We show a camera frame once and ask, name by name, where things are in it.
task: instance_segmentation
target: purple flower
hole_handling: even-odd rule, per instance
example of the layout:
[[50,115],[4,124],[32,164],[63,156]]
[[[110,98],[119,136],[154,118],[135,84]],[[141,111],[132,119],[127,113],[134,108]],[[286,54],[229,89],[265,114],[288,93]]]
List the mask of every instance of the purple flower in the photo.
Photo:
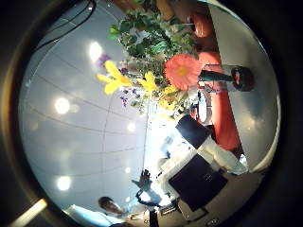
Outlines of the purple flower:
[[123,106],[126,107],[128,98],[125,96],[121,96],[120,99],[122,100]]
[[107,55],[107,54],[102,54],[99,58],[98,58],[98,61],[97,61],[97,64],[98,64],[98,66],[102,66],[102,67],[104,67],[104,63],[106,62],[106,61],[108,61],[108,60],[110,60],[111,59],[111,57],[109,56],[109,55]]
[[127,73],[129,72],[129,71],[127,70],[127,68],[120,68],[119,71],[120,71],[120,73],[123,74],[123,75],[124,75],[124,74],[127,74]]

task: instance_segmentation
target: black object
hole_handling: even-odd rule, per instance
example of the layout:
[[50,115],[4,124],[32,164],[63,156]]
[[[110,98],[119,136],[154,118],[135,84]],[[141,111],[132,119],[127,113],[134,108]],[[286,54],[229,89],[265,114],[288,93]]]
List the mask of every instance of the black object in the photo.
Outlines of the black object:
[[150,227],[159,227],[157,213],[150,211]]
[[199,81],[233,81],[233,78],[215,71],[201,70]]
[[192,211],[208,204],[226,183],[227,179],[214,171],[198,154],[169,179],[169,184]]
[[210,135],[210,130],[199,124],[190,115],[184,115],[178,122],[176,129],[195,148],[198,148]]
[[254,75],[249,68],[237,66],[231,70],[234,87],[241,92],[250,92],[255,85]]

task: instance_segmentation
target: flower vase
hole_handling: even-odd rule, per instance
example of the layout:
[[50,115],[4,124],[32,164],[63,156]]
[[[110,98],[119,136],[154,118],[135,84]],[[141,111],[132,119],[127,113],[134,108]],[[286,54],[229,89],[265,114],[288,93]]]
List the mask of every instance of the flower vase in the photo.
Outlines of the flower vase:
[[193,24],[190,28],[194,34],[199,38],[205,38],[214,31],[211,19],[203,14],[191,13],[187,17],[187,22]]

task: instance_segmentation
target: yellow flower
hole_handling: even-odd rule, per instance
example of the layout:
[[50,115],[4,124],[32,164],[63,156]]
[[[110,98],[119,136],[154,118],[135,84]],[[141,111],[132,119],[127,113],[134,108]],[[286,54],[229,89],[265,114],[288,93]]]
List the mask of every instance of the yellow flower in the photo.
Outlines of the yellow flower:
[[171,103],[169,103],[166,99],[161,98],[158,103],[160,107],[168,111],[173,111],[176,108],[176,101],[172,101]]
[[112,61],[106,61],[104,64],[107,72],[114,78],[110,79],[101,74],[97,74],[97,78],[103,82],[107,82],[104,87],[104,92],[106,95],[112,94],[120,86],[132,87],[133,84],[127,78],[125,78],[120,71],[116,68]]
[[170,93],[174,93],[177,91],[177,88],[173,85],[170,85],[169,87],[166,87],[164,89],[164,94],[167,95],[167,94],[170,94]]
[[153,92],[157,90],[157,85],[154,83],[154,76],[151,71],[147,72],[144,75],[145,79],[138,79],[138,82],[144,87],[145,91],[147,92]]

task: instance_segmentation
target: ceiling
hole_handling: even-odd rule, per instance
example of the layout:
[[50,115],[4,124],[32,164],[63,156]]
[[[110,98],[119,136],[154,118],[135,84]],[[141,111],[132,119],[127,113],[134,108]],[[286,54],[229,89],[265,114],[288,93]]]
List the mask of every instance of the ceiling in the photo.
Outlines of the ceiling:
[[[52,27],[66,23],[86,4],[74,6]],[[41,44],[89,12],[49,33]],[[138,190],[131,179],[138,179],[143,168],[147,116],[123,107],[121,92],[103,93],[96,73],[106,72],[92,56],[98,50],[122,60],[122,47],[107,38],[110,25],[122,17],[118,8],[99,1],[86,23],[38,50],[27,67],[19,104],[23,143],[39,183],[62,209],[76,204],[98,210],[101,196],[124,204]],[[55,108],[58,98],[67,113]],[[62,176],[70,178],[67,190],[58,187]]]

